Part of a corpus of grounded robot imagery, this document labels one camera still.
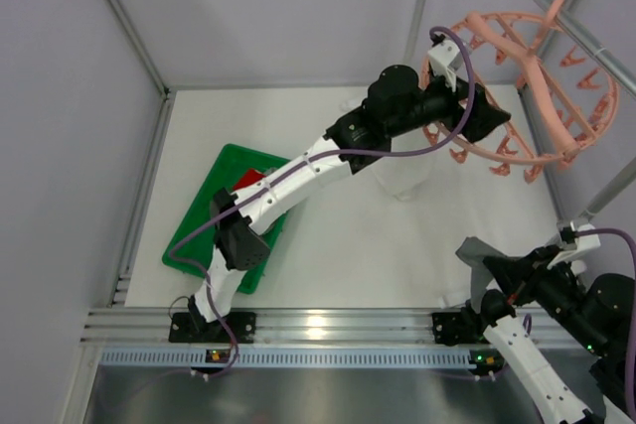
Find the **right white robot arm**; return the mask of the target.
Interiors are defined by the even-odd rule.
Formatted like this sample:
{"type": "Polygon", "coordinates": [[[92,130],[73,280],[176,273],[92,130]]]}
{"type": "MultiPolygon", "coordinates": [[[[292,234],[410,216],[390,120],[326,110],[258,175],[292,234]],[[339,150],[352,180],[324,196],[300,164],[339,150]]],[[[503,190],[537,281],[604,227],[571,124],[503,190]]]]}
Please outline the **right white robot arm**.
{"type": "Polygon", "coordinates": [[[632,423],[635,281],[608,273],[583,288],[555,245],[509,256],[476,237],[457,257],[471,269],[470,301],[478,337],[503,357],[546,423],[632,423]],[[604,413],[560,374],[552,351],[587,353],[604,413]]]}

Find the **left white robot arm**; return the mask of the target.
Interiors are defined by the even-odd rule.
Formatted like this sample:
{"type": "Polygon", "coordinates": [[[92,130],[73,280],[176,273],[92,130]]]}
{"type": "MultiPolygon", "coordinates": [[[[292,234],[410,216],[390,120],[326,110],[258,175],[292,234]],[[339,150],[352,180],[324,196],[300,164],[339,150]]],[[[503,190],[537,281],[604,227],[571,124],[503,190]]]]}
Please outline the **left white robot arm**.
{"type": "Polygon", "coordinates": [[[301,156],[251,186],[215,193],[207,224],[214,232],[213,261],[188,302],[195,330],[204,333],[229,313],[244,274],[269,256],[263,236],[274,222],[329,184],[394,157],[394,138],[438,122],[476,143],[510,118],[473,79],[450,86],[444,76],[435,75],[421,87],[414,69],[386,68],[361,105],[341,116],[301,156]]]}

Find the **dark grey sock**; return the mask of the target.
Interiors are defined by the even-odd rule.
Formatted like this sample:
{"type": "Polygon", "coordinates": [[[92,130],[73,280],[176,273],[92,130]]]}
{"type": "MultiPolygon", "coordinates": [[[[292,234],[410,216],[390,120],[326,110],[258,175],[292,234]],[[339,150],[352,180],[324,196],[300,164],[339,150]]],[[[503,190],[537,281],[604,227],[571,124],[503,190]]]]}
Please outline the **dark grey sock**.
{"type": "Polygon", "coordinates": [[[471,268],[470,306],[477,314],[481,313],[482,301],[486,293],[497,288],[492,272],[487,268],[487,258],[501,258],[503,253],[476,236],[466,237],[455,252],[464,264],[471,268]]]}

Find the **pink round clip hanger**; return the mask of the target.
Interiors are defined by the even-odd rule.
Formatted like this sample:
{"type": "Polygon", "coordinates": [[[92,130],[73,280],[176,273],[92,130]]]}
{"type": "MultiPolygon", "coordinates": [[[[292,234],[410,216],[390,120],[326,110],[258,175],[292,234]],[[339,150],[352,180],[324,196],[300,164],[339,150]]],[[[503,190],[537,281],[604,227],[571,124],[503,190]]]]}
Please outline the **pink round clip hanger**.
{"type": "Polygon", "coordinates": [[[620,93],[618,84],[609,73],[603,82],[596,67],[576,84],[579,90],[597,92],[596,105],[585,112],[566,92],[557,78],[540,59],[539,49],[549,34],[563,34],[557,15],[564,11],[565,0],[553,0],[543,14],[521,11],[469,12],[462,21],[452,25],[455,34],[468,33],[466,47],[475,52],[489,46],[495,51],[495,64],[513,62],[519,69],[515,87],[526,87],[531,94],[535,111],[546,128],[552,149],[540,153],[518,131],[512,121],[502,127],[503,136],[494,150],[487,150],[476,142],[468,142],[462,134],[453,140],[449,154],[458,164],[475,155],[492,162],[489,170],[506,177],[515,166],[524,169],[524,180],[534,182],[548,165],[568,168],[583,151],[595,145],[609,130],[617,115],[620,93]]]}

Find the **red santa sock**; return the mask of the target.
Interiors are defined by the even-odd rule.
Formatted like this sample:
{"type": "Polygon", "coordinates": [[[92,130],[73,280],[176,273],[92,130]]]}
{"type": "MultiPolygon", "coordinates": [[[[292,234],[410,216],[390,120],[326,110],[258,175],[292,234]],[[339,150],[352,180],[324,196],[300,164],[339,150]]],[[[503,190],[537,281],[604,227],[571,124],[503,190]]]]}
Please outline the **red santa sock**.
{"type": "MultiPolygon", "coordinates": [[[[257,183],[258,181],[262,180],[263,178],[265,178],[267,176],[268,173],[273,173],[275,172],[276,169],[275,168],[269,168],[267,170],[265,170],[264,172],[261,172],[257,169],[254,168],[250,168],[248,169],[241,177],[240,179],[233,185],[232,187],[232,191],[236,192],[240,189],[244,189],[247,188],[249,186],[254,185],[255,183],[257,183]]],[[[273,233],[273,231],[275,229],[280,228],[280,217],[278,219],[276,219],[265,231],[264,234],[270,234],[273,233]]]]}

